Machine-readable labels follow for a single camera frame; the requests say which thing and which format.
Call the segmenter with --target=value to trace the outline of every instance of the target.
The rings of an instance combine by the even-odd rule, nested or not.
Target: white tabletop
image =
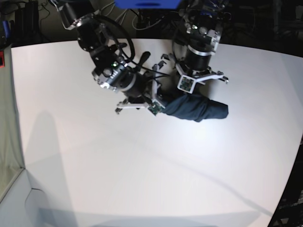
[[[171,50],[134,45],[136,61],[151,52],[148,67]],[[77,42],[14,48],[12,59],[26,167],[59,226],[268,225],[302,137],[302,58],[221,44],[210,66],[230,83],[210,97],[230,114],[201,123],[116,115],[124,95],[98,87]]]

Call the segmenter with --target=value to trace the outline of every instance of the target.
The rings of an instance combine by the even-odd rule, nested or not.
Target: screw
[[[113,73],[113,71],[110,68],[106,68],[106,69],[103,70],[104,76],[108,76],[109,77],[109,76],[112,75],[112,73]]]
[[[206,27],[200,27],[199,28],[199,33],[202,35],[206,35],[207,34],[207,28]]]

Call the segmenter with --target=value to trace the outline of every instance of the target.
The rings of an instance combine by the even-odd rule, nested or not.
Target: cable
[[[110,7],[111,5],[115,5],[115,2],[113,1],[113,2],[111,2],[111,3],[109,3],[109,4],[107,4],[105,7],[103,7],[102,9],[101,9],[101,14],[103,13],[103,10],[105,10],[106,8],[108,8],[108,7]]]
[[[151,80],[155,80],[155,81],[157,81],[156,79],[159,79],[159,78],[166,78],[167,76],[165,75],[165,76],[157,76],[157,77],[150,77],[150,78],[147,78],[147,82],[148,81],[151,81]]]
[[[154,27],[154,26],[156,26],[157,24],[159,24],[159,23],[162,21],[162,19],[164,18],[164,16],[163,16],[160,20],[158,20],[157,22],[155,22],[154,24],[152,24],[152,25],[150,25],[150,26],[148,26],[148,27],[145,27],[145,28],[136,28],[135,25],[134,25],[134,20],[136,20],[137,17],[138,17],[138,16],[136,15],[136,16],[133,18],[133,21],[132,21],[132,26],[133,26],[134,30],[137,30],[137,31],[143,31],[143,30],[146,30],[146,29],[150,29],[151,27]]]
[[[42,2],[39,6],[41,6],[41,9],[38,9],[38,11],[43,10],[44,8],[42,6],[47,6],[48,5],[48,0],[45,0],[46,2]]]
[[[110,9],[110,11],[105,15],[106,17],[108,17],[108,16],[113,12],[115,6],[116,6],[116,5],[115,5],[115,3],[114,3],[113,6],[112,6],[112,8]]]
[[[252,11],[253,11],[253,13],[254,13],[254,25],[253,25],[253,27],[252,27],[251,32],[253,32],[253,31],[255,30],[255,27],[256,27],[256,13],[255,13],[255,9],[253,8]]]
[[[122,48],[120,47],[120,45],[119,45],[118,39],[117,39],[113,34],[112,34],[112,38],[113,38],[113,40],[115,41],[115,43],[116,43],[116,45],[117,45],[119,51],[126,57],[126,59],[127,59],[126,62],[127,62],[127,63],[131,62],[131,63],[133,63],[134,65],[138,66],[139,64],[133,61],[133,59],[134,59],[134,57],[135,57],[134,44],[133,44],[132,39],[131,39],[131,37],[129,36],[128,32],[127,32],[121,25],[119,25],[119,24],[118,24],[117,22],[115,22],[114,20],[109,19],[108,17],[100,16],[100,15],[96,15],[96,17],[99,18],[99,19],[101,19],[101,20],[104,20],[104,21],[106,21],[106,22],[108,22],[108,23],[110,23],[110,24],[112,24],[112,25],[114,25],[116,28],[118,28],[118,29],[124,34],[124,36],[125,36],[126,39],[127,39],[128,44],[129,44],[129,48],[130,48],[130,50],[131,50],[131,57],[128,57],[127,54],[123,51],[123,49],[122,49]],[[146,67],[143,67],[143,66],[140,66],[140,67],[141,67],[141,69],[144,69],[144,70],[147,70],[147,71],[150,71],[150,72],[159,73],[159,74],[161,74],[161,75],[163,75],[163,76],[165,76],[165,77],[170,77],[169,74],[166,74],[166,73],[163,73],[163,72],[158,72],[158,71],[155,71],[155,70],[151,70],[151,69],[146,68]]]
[[[103,21],[106,21],[110,24],[112,24],[113,26],[115,26],[118,30],[120,30],[122,32],[122,34],[126,37],[127,39],[127,42],[128,42],[128,45],[129,45],[129,48],[131,50],[131,56],[128,57],[125,52],[123,51],[123,49],[120,47],[120,45],[117,45],[118,46],[118,49],[120,50],[121,53],[123,53],[126,58],[128,59],[128,61],[126,62],[130,62],[134,59],[135,57],[135,49],[134,49],[134,44],[132,42],[132,39],[130,37],[130,35],[128,34],[128,32],[121,26],[119,25],[117,22],[115,22],[114,20],[108,18],[108,17],[105,17],[105,16],[101,16],[101,15],[96,15],[96,18],[99,18]]]
[[[16,1],[16,2],[4,2],[3,3],[3,6],[0,8],[0,13],[1,14],[3,14],[3,15],[5,15],[5,16],[7,16],[7,15],[9,15],[9,14],[12,14],[12,13],[14,13],[14,12],[16,12],[17,11],[17,9],[16,10],[13,10],[13,11],[11,11],[11,12],[9,12],[9,13],[4,13],[3,12],[3,10],[7,7],[7,6],[9,6],[9,5],[16,5],[17,7],[18,7],[18,9],[20,9],[21,7],[20,7],[20,3],[26,3],[25,1]]]
[[[115,21],[118,22],[120,20],[120,18],[122,18],[124,16],[124,14],[127,12],[128,10],[125,9],[116,19]]]
[[[39,30],[40,30],[41,41],[42,41],[42,37],[43,37],[43,38],[46,39],[47,41],[51,42],[44,34],[42,34],[42,21],[43,21],[44,19],[47,19],[47,18],[49,17],[49,15],[51,14],[51,12],[45,7],[45,5],[44,5],[43,3],[41,3],[41,6],[48,12],[48,14],[47,14],[46,17],[44,17],[44,18],[42,18],[42,19],[40,20],[40,22],[39,22]]]
[[[157,82],[157,84],[158,84],[158,85],[160,85],[160,87],[162,86],[162,83],[161,83],[161,82],[159,82],[159,81],[157,81],[157,78],[151,78],[151,79],[148,79],[148,80],[146,81],[146,83],[148,83],[148,82],[150,82],[150,81],[152,81],[152,80],[156,81],[156,82]]]
[[[78,2],[83,2],[83,1],[87,1],[87,0],[62,0],[63,2],[68,2],[68,3],[78,3]]]
[[[139,14],[137,14],[133,9],[130,9],[130,11],[132,11],[135,15],[137,15],[137,17],[139,17]]]
[[[123,16],[123,18],[122,18],[122,21],[121,21],[120,25],[123,24],[123,22],[124,22],[124,20],[125,20],[125,18],[126,18],[127,13],[128,13],[128,11],[126,11],[126,13],[124,14],[124,16]]]

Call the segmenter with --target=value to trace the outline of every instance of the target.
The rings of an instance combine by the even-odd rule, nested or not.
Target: black wire
[[[84,2],[84,1],[88,1],[88,0],[62,0],[63,2],[69,2],[69,3],[73,3],[73,2]]]
[[[39,22],[40,31],[41,31],[41,28],[42,28],[42,21],[43,21],[44,19],[47,19],[47,18],[49,17],[49,15],[51,14],[51,12],[50,12],[43,4],[41,4],[41,6],[48,12],[48,14],[47,14],[46,17],[42,18],[42,19],[40,20],[40,22]]]
[[[44,2],[42,2],[39,6],[41,6],[41,8],[40,9],[38,9],[38,11],[41,11],[41,10],[43,10],[43,7],[42,6],[47,6],[48,5],[48,0],[45,0],[46,2],[44,3]]]
[[[139,17],[139,14],[136,13],[136,11],[134,11],[133,9],[130,9],[130,11],[132,11],[135,15],[137,15],[137,17]]]
[[[47,5],[47,3],[41,3],[41,6],[42,6],[42,8],[44,8],[47,12],[48,12],[48,14],[47,14],[47,16],[46,17],[44,17],[44,18],[42,18],[41,20],[40,20],[40,22],[39,22],[39,33],[40,33],[40,37],[41,37],[41,42],[43,42],[43,38],[44,39],[46,39],[48,42],[51,42],[50,41],[50,39],[49,38],[47,38],[43,33],[42,33],[42,21],[44,20],[44,19],[47,19],[48,17],[49,17],[49,15],[51,14],[51,12],[45,7],[46,5]]]
[[[131,57],[128,57],[128,55],[123,51],[123,49],[120,46],[120,43],[119,43],[118,39],[112,34],[112,38],[115,41],[115,44],[117,45],[119,51],[126,57],[126,59],[127,59],[126,62],[127,63],[131,62],[132,64],[134,64],[136,66],[140,66],[141,69],[144,69],[144,70],[147,70],[147,71],[150,71],[150,72],[159,73],[159,74],[164,75],[166,77],[170,77],[169,74],[166,74],[166,73],[163,73],[163,72],[158,72],[158,71],[155,71],[155,70],[151,70],[149,68],[143,67],[143,66],[139,65],[138,63],[134,62],[133,61],[134,56],[135,56],[134,44],[133,44],[132,39],[129,36],[128,32],[121,25],[119,25],[114,20],[109,19],[108,17],[97,15],[97,18],[100,18],[101,20],[107,21],[108,23],[114,25],[116,28],[120,29],[120,31],[126,36],[127,42],[128,42],[129,47],[131,49]]]
[[[18,7],[18,9],[20,9],[20,8],[21,8],[21,7],[20,7],[20,3],[26,3],[26,2],[25,2],[25,1],[6,2],[6,3],[4,3],[3,6],[0,8],[0,13],[3,14],[3,15],[5,15],[5,16],[7,16],[7,15],[9,15],[9,14],[12,14],[12,13],[16,12],[17,9],[16,9],[16,10],[13,10],[13,11],[11,11],[11,12],[9,12],[9,13],[4,13],[3,10],[4,10],[7,6],[9,6],[9,5],[16,5],[16,6]]]
[[[132,39],[131,39],[130,35],[128,34],[128,32],[127,32],[121,25],[119,25],[119,24],[118,24],[117,22],[115,22],[114,20],[109,19],[108,17],[101,16],[101,15],[96,15],[96,17],[99,18],[99,19],[101,19],[101,20],[104,20],[104,21],[106,21],[106,22],[108,22],[108,23],[110,23],[110,24],[112,24],[113,26],[115,26],[117,29],[119,29],[119,30],[123,33],[123,35],[124,35],[124,36],[126,37],[126,39],[127,39],[127,42],[128,42],[128,44],[129,44],[129,48],[131,49],[131,56],[130,56],[130,57],[128,57],[127,54],[123,51],[123,49],[120,47],[120,45],[117,44],[117,43],[119,43],[119,42],[118,42],[118,40],[114,37],[114,35],[113,35],[113,39],[114,39],[114,40],[116,39],[115,42],[117,42],[116,44],[117,44],[117,46],[118,46],[119,51],[120,51],[123,55],[125,55],[125,57],[127,58],[127,61],[126,61],[126,62],[131,62],[131,61],[134,59],[136,53],[135,53],[135,49],[134,49],[134,44],[133,44]]]
[[[148,77],[148,78],[147,78],[147,82],[148,82],[148,81],[151,81],[151,80],[153,80],[153,79],[155,80],[155,79],[159,79],[159,78],[163,78],[163,77],[167,77],[167,76],[157,76],[157,77],[151,77],[151,78]]]

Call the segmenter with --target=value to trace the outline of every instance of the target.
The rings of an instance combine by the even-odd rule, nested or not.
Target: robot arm
[[[69,30],[77,29],[80,47],[90,53],[96,66],[92,72],[94,80],[101,88],[125,94],[126,99],[117,105],[117,114],[128,108],[146,108],[154,115],[165,113],[165,108],[169,107],[172,102],[167,101],[165,95],[161,93],[161,85],[158,81],[158,78],[163,77],[164,74],[159,72],[164,61],[155,64],[152,70],[147,69],[142,65],[148,60],[150,53],[145,52],[139,63],[134,62],[135,49],[128,33],[115,21],[95,13],[89,1],[52,1],[62,18],[63,26]],[[213,72],[208,66],[220,41],[222,29],[217,23],[217,14],[224,8],[226,0],[216,1],[220,2],[219,5],[214,4],[211,0],[206,0],[206,2],[212,3],[211,6],[204,2],[201,4],[201,2],[191,1],[186,9],[180,10],[190,40],[185,58],[177,59],[174,50],[172,54],[163,55],[164,59],[175,63],[177,69],[175,76],[179,78],[178,97],[187,93],[192,94],[197,84],[204,84],[204,81],[209,79],[228,81],[223,73]],[[118,41],[115,34],[109,29],[109,25],[116,27],[124,34],[131,50],[131,56],[127,56],[123,50],[127,44]],[[115,44],[109,46],[109,40],[113,40]],[[146,69],[143,74],[140,73],[141,68]]]

